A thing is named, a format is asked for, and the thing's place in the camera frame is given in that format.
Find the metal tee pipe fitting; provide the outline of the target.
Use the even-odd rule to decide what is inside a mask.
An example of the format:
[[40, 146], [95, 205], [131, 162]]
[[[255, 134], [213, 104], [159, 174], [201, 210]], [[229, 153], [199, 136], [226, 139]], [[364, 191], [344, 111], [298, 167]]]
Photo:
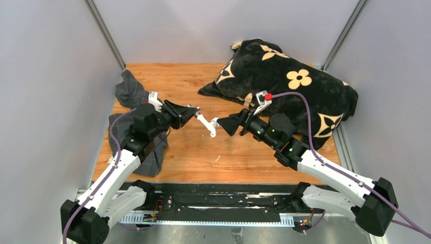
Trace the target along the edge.
[[190, 113], [193, 114], [193, 117], [197, 118], [201, 114], [199, 106], [192, 106], [191, 104], [188, 104], [187, 107]]

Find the white plastic water faucet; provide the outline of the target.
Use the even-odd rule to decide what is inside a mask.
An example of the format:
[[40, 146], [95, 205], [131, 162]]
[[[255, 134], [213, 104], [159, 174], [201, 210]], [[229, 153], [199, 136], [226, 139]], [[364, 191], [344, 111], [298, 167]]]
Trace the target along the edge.
[[197, 115], [196, 119], [201, 122], [210, 132], [211, 138], [215, 138], [217, 136], [217, 129], [220, 127], [218, 123], [219, 117], [214, 117], [211, 121], [207, 121], [202, 114], [199, 114]]

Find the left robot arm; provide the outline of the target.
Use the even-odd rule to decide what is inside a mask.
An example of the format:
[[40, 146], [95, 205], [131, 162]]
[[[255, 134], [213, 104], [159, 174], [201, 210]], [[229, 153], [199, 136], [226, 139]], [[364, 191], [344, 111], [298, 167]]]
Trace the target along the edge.
[[199, 111], [199, 107], [156, 99], [115, 119], [113, 125], [131, 115], [133, 122], [122, 142], [113, 135], [110, 126], [109, 136], [117, 149], [113, 162], [82, 195], [66, 200], [60, 207], [62, 242], [104, 243], [112, 227], [129, 212], [138, 207], [152, 209], [156, 197], [151, 183], [137, 180], [124, 193], [115, 194], [155, 149], [160, 134], [182, 128]]

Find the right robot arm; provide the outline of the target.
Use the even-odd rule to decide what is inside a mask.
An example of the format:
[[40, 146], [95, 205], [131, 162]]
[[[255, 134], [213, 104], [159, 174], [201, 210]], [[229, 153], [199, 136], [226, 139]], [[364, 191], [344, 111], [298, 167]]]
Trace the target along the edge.
[[280, 164], [318, 178], [332, 188], [325, 190], [299, 183], [290, 198], [295, 211], [303, 212], [308, 207], [331, 211], [353, 219], [369, 234], [385, 235], [398, 209], [389, 180], [383, 177], [373, 180], [327, 160], [293, 136], [295, 127], [283, 113], [276, 113], [269, 121], [264, 121], [253, 111], [243, 109], [218, 118], [216, 122], [230, 136], [241, 127], [241, 135], [251, 133], [254, 139], [271, 147]]

